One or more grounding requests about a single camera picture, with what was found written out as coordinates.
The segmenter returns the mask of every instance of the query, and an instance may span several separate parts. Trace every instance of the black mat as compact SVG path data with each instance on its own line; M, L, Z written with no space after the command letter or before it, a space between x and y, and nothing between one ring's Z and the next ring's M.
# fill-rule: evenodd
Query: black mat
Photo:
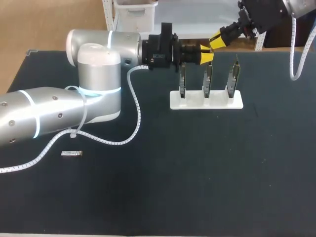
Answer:
M172 111L173 70L136 72L142 108L122 147L69 135L25 171L0 175L0 233L252 236L316 233L316 54L290 81L288 53L240 53L237 111ZM235 55L218 53L213 89ZM119 141L136 124L122 73L118 119L84 131ZM203 70L188 69L187 89ZM64 52L32 53L10 91L78 83ZM0 166L35 158L53 135L0 148ZM83 158L60 157L83 150Z

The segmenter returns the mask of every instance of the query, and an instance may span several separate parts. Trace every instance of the white cable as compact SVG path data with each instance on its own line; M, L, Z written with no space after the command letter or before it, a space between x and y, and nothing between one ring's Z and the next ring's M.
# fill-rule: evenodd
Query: white cable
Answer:
M122 142L111 142L108 140L104 140L101 138L98 138L96 136L93 136L89 133L83 132L83 131L78 131L78 134L81 136L85 136L88 137L92 140L95 140L97 142L101 142L103 144L107 144L107 145L114 145L114 146L119 146L119 145L124 145L128 142L130 142L131 140L133 140L133 138L136 136L139 128L140 128L140 122L141 122L141 111L140 111L140 106L135 94L135 91L133 89L132 83L130 81L130 75L132 72L136 71L136 70L140 70L140 69L148 69L148 66L138 66L138 67L134 67L132 69L130 69L127 72L127 82L128 82L128 86L130 88L130 91L132 93L132 96L134 98L135 101L135 105L136 105L136 109L137 109L137 125L136 128L134 130L134 132L132 133L132 135L127 138L126 140L122 141ZM19 170L23 170L23 169L27 169L30 168L31 166L37 164L45 155L46 153L49 151L49 149L53 146L53 144L63 135L68 134L68 133L74 133L76 130L74 129L66 129L64 131L59 132L57 135L55 135L50 141L49 143L46 145L46 147L44 148L44 150L39 154L38 157L36 157L34 160L26 163L26 164L21 164L21 165L17 165L17 166L11 166L11 167L7 167L7 168L0 168L0 173L10 173L10 172L15 172L15 171L19 171Z
M83 117L82 117L81 123L79 124L79 127L76 129L76 131L70 134L70 138L75 138L75 137L77 137L77 133L80 131L80 129L84 125L84 122L87 118L88 111L87 111L87 107L85 106L87 103L87 98L86 98L85 94L79 89L79 87L77 87L75 85L69 85L65 88L65 90L69 90L70 88L76 89L80 93L80 95L82 96L82 99L83 99Z
M316 36L316 27L314 27L314 29L312 30L312 32L310 33L310 35L307 39L307 42L305 44L305 47L304 47L304 50L303 50L303 53L301 56L300 64L298 65L296 75L294 75L293 71L294 71L294 48L295 48L295 37L296 37L296 19L294 17L292 17L292 40L291 40L291 51L290 51L290 77L291 77L291 80L297 80L301 76L306 56L308 54L308 51L310 50L310 47L313 43L315 36Z

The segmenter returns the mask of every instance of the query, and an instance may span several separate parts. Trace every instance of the white coiled cable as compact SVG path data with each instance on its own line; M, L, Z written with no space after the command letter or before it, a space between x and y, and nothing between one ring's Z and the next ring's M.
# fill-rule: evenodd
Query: white coiled cable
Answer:
M107 144L107 145L113 145L113 146L124 145L126 143L129 143L131 140L133 140L133 138L136 136L136 134L137 134L137 132L138 132L138 130L140 128L141 111L140 111L140 106L139 106L139 103L138 103L135 91L134 91L132 83L130 81L130 75L131 75L132 72L134 72L136 70L141 70L141 69L148 69L148 66L137 66L137 67L134 67L134 68L130 69L127 72L128 86L129 86L129 89L130 89L130 91L132 93L132 96L134 98L136 109L137 109L137 124L136 124L136 128L135 128L134 132L132 133L132 135L129 138L127 138L126 140L124 140L124 141L111 142L111 141L104 140L104 139L101 139L99 137L93 136L93 135L91 135L91 134L89 134L87 132L83 132L83 131L78 131L77 134L79 134L81 136L85 136L85 137L90 138L92 140L95 140L97 142L101 142L101 143L104 143L104 144ZM49 151L49 149L53 146L53 144L60 137L64 136L65 134L68 134L68 133L70 133L70 134L71 133L76 133L76 130L75 129L66 129L66 130L63 130L63 131L59 132L57 135L55 135L49 141L49 143L46 145L44 150L34 160L32 160L32 161L30 161L30 162L28 162L26 164L21 164L21 165L17 165L17 166L6 167L6 168L0 168L0 173L10 173L10 172L15 172L15 171L19 171L19 170L23 170L23 169L27 169L27 168L32 167L33 165L37 164L46 155L46 153Z
M308 51L310 50L310 47L313 43L313 40L316 36L316 27L314 27L314 29L312 30L312 32L310 33L310 36L307 39L307 42L305 44L302 56L301 56L301 60L300 60L300 64L298 66L296 75L294 75L294 49L295 49L295 37L296 37L296 19L294 17L292 17L292 40L291 40L291 51L290 51L290 77L291 80L297 80L302 73L303 70L303 66L305 63L305 59L307 57Z

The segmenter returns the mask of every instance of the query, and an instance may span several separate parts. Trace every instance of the small metal object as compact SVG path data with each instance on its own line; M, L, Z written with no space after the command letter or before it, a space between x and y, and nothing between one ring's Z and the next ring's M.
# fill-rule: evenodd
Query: small metal object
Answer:
M72 151L72 152L62 152L61 156L62 157L82 157L83 152L82 151Z
M181 99L186 98L186 65L180 66L179 90Z
M236 61L229 73L228 81L227 81L227 91L228 91L229 98L234 97L239 74L240 74L240 65L239 65L238 57L236 55Z
M29 56L31 53L37 53L38 50L37 49L29 49L27 52L26 52L26 56Z
M213 65L212 63L209 63L204 72L204 79L203 79L204 98L209 98L209 93L211 90L211 83L212 83L212 75L213 75Z

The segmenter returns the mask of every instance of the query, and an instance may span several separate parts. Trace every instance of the silver robotic arm joint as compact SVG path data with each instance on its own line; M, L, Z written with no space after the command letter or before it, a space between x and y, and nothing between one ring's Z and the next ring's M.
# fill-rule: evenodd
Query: silver robotic arm joint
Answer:
M142 41L139 33L72 30L67 36L66 53L73 66L78 65L78 51L85 43L97 43L119 52L122 67L132 68L142 62Z
M104 122L120 114L121 57L96 43L80 46L76 56L78 92L53 87L33 88L0 95L0 145L77 126Z
M315 0L283 0L289 15L299 18L316 9Z

